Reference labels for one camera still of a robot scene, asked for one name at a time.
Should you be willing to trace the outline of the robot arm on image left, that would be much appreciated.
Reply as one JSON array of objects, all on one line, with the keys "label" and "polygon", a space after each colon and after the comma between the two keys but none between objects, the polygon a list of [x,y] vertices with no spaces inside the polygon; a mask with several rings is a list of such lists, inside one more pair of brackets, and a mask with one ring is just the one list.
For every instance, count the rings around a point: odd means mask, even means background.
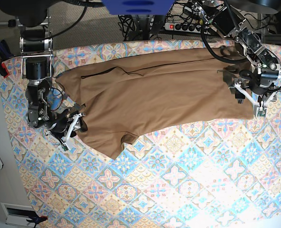
[{"label": "robot arm on image left", "polygon": [[83,114],[65,109],[57,113],[48,101],[48,95],[55,90],[52,85],[54,69],[53,38],[49,29],[48,9],[54,0],[31,0],[19,16],[21,74],[28,80],[26,97],[28,100],[27,123],[30,127],[47,129],[61,144],[64,151],[71,149],[69,138],[75,132],[85,129]]}]

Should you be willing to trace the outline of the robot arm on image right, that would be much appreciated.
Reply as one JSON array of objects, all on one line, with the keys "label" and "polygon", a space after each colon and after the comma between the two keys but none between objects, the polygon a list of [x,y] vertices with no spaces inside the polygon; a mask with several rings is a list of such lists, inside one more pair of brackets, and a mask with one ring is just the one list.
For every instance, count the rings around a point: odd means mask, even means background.
[{"label": "robot arm on image right", "polygon": [[[203,0],[190,0],[191,11],[198,15],[203,24],[201,38],[210,54],[221,62],[240,64],[249,62],[250,69],[239,70],[238,76],[232,77],[228,87],[238,103],[248,99],[253,105],[254,116],[265,117],[268,104],[276,101],[281,86],[275,83],[281,80],[281,61],[262,43],[260,38],[246,26],[245,18],[235,11],[228,2],[210,7]],[[241,59],[233,60],[216,54],[206,39],[205,32],[213,26],[225,38],[232,37]]]}]

